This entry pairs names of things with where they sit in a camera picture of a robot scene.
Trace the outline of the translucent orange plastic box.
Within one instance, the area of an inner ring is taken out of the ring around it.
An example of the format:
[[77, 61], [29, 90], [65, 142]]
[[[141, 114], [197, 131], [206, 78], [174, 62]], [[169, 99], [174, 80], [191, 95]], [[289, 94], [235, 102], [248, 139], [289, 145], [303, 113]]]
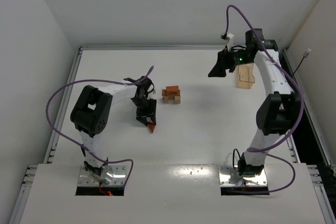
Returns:
[[255, 83], [254, 64], [240, 65], [237, 69], [237, 88], [250, 89]]

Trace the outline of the red-brown arch wood block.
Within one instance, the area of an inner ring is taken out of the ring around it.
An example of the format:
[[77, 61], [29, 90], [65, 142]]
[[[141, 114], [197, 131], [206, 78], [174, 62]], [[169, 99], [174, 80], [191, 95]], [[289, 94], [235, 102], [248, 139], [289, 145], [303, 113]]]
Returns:
[[166, 95], [180, 95], [180, 89], [179, 86], [166, 86]]

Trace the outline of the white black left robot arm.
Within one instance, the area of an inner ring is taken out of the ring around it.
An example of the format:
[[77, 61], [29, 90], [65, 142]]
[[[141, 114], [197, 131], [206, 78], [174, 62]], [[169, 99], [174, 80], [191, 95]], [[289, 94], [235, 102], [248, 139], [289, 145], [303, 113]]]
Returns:
[[106, 183], [112, 178], [112, 167], [101, 144], [101, 133], [107, 126], [111, 107], [121, 101], [131, 100], [136, 106], [136, 120], [151, 132], [156, 126], [156, 99], [150, 97], [154, 84], [148, 77], [138, 80], [125, 78], [124, 84], [103, 88], [87, 85], [83, 88], [70, 120], [82, 138], [84, 167], [96, 180]]

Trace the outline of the aluminium table frame rail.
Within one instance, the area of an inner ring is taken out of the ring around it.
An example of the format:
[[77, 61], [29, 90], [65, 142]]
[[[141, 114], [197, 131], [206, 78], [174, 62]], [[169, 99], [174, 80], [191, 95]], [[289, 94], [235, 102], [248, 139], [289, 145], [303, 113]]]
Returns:
[[118, 45], [85, 45], [79, 51], [88, 50], [221, 50], [221, 45], [172, 45], [172, 46], [118, 46]]

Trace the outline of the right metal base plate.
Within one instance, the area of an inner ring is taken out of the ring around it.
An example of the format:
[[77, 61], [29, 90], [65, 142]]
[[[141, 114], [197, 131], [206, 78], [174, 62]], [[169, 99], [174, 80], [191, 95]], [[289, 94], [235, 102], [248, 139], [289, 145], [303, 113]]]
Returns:
[[267, 187], [266, 172], [263, 169], [260, 175], [239, 176], [232, 166], [218, 166], [219, 184], [221, 188]]

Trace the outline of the red-brown long wood block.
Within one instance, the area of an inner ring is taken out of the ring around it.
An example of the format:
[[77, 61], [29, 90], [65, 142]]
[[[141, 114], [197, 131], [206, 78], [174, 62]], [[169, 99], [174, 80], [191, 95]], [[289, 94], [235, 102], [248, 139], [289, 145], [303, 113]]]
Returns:
[[162, 90], [163, 100], [175, 100], [175, 97], [181, 97], [181, 91], [179, 89], [173, 91], [167, 91], [167, 89]]

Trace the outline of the red-brown triangle wood block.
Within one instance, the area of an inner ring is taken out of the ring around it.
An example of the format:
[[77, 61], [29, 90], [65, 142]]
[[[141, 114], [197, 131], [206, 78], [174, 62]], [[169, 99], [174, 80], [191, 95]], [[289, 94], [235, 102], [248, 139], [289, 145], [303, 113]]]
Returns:
[[154, 130], [155, 130], [155, 124], [151, 123], [151, 122], [148, 122], [148, 129], [149, 129], [150, 133], [153, 134]]

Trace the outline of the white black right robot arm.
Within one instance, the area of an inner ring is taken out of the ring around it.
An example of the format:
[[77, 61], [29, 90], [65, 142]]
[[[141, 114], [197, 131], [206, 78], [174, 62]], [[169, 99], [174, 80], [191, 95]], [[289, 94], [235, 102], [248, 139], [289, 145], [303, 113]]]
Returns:
[[266, 98], [256, 113], [257, 132], [249, 148], [238, 161], [240, 176], [254, 177], [264, 169], [268, 152], [280, 138], [293, 129], [301, 110], [301, 98], [288, 84], [279, 62], [278, 46], [263, 37], [262, 29], [245, 33], [245, 46], [226, 46], [218, 52], [215, 66], [208, 77], [224, 78], [237, 66], [255, 64], [264, 84]]

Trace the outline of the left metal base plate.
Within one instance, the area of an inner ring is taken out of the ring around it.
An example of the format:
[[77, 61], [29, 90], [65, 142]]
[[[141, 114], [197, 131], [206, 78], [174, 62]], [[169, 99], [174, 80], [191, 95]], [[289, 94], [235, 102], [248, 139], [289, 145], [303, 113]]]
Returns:
[[103, 168], [101, 175], [95, 175], [81, 167], [78, 177], [78, 187], [98, 187], [101, 184], [104, 187], [122, 187], [125, 184], [126, 167], [118, 165], [109, 165]]

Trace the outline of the metal base plate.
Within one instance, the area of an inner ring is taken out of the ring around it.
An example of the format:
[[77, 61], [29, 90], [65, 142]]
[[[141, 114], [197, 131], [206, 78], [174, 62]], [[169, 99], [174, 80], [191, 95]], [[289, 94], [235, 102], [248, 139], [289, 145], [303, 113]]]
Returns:
[[232, 166], [218, 166], [219, 184], [221, 188], [267, 187], [266, 172], [263, 169], [260, 175], [239, 176]]
[[101, 175], [95, 175], [81, 167], [78, 177], [78, 187], [98, 187], [101, 184], [104, 187], [122, 187], [125, 184], [126, 167], [118, 165], [109, 165], [103, 168]]

